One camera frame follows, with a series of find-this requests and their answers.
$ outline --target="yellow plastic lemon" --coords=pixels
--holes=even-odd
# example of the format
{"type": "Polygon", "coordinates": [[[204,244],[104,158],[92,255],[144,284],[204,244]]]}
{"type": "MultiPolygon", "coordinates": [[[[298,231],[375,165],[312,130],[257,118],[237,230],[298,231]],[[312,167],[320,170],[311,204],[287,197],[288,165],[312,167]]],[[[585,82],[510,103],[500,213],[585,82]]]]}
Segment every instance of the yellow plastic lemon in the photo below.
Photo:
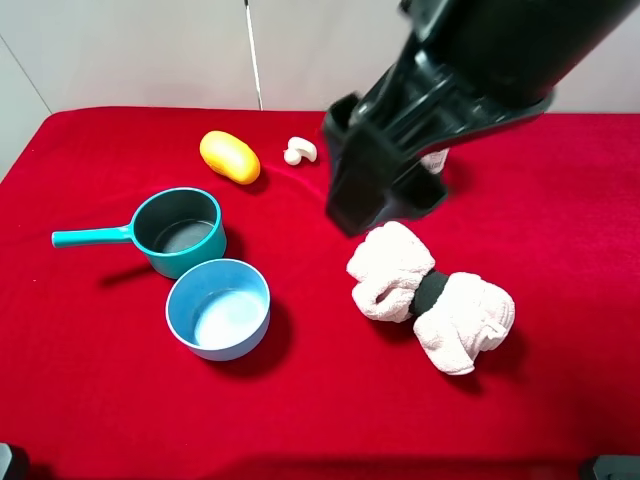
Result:
{"type": "Polygon", "coordinates": [[[249,185],[260,175],[260,161],[253,150],[226,132],[213,131],[202,137],[200,155],[214,172],[240,185],[249,185]]]}

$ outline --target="rolled towel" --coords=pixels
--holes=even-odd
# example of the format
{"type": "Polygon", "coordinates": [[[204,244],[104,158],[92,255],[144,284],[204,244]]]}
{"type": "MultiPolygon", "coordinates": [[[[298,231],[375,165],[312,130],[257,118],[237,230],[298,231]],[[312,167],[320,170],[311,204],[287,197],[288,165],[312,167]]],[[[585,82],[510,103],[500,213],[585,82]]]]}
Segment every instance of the rolled towel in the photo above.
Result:
{"type": "Polygon", "coordinates": [[[438,370],[464,375],[473,371],[478,353],[502,343],[514,319],[515,304],[507,292],[478,275],[454,273],[413,331],[438,370]]]}
{"type": "Polygon", "coordinates": [[[347,264],[358,280],[353,300],[372,320],[403,322],[423,277],[435,266],[427,247],[411,230],[388,222],[372,230],[347,264]]]}

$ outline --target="blue bowl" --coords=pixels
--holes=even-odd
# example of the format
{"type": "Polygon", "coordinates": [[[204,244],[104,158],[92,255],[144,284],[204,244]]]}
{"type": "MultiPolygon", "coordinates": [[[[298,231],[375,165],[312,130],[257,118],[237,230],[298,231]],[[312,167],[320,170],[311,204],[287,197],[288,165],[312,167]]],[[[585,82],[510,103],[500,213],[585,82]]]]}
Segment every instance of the blue bowl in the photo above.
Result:
{"type": "Polygon", "coordinates": [[[167,299],[167,323],[196,355],[233,360],[264,337],[270,303],[269,287],[258,270],[240,260],[210,260],[175,283],[167,299]]]}

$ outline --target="black band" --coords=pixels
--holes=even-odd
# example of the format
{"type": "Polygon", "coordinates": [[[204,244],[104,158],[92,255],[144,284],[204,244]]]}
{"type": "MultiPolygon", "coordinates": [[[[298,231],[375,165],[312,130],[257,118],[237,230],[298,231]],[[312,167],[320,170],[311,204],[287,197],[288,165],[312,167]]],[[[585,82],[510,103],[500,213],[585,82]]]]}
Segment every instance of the black band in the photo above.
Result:
{"type": "Polygon", "coordinates": [[[444,291],[444,287],[449,281],[449,275],[431,270],[425,275],[420,282],[420,286],[416,290],[411,305],[409,305],[409,313],[419,317],[424,312],[428,312],[436,304],[440,295],[444,291]]]}

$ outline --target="table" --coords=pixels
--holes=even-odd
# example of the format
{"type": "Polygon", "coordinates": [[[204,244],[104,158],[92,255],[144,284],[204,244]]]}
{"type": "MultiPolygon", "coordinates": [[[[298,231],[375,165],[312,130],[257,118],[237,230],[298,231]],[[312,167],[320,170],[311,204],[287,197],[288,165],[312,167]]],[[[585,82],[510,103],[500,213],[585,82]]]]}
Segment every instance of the table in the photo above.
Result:
{"type": "Polygon", "coordinates": [[[638,453],[640,116],[547,115],[452,150],[449,200],[409,225],[437,268],[480,274],[517,310],[505,343],[460,378],[436,371],[410,322],[374,323],[353,304],[345,266],[362,238],[324,216],[321,121],[164,108],[47,119],[0,184],[0,440],[25,447],[40,478],[76,479],[426,478],[442,465],[495,478],[638,453]],[[200,159],[215,129],[255,150],[255,184],[200,159]],[[318,162],[284,163],[293,135],[318,162]],[[51,246],[54,230],[125,224],[185,185],[218,198],[228,256],[272,291],[264,341],[228,364],[172,337],[172,282],[132,245],[51,246]]]}

